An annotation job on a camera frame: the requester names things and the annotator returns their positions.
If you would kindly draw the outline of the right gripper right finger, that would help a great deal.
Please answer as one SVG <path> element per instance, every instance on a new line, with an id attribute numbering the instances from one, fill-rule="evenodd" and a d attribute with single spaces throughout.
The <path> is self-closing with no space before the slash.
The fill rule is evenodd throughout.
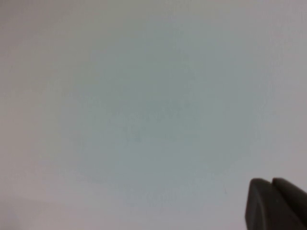
<path id="1" fill-rule="evenodd" d="M 307 193 L 283 178 L 273 178 L 273 186 L 303 224 L 307 223 Z"/>

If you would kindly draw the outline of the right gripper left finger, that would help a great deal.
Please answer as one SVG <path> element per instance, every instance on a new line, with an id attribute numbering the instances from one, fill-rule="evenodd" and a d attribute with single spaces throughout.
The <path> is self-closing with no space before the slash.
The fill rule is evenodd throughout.
<path id="1" fill-rule="evenodd" d="M 248 230 L 305 230 L 272 181 L 253 178 L 249 183 L 245 211 Z"/>

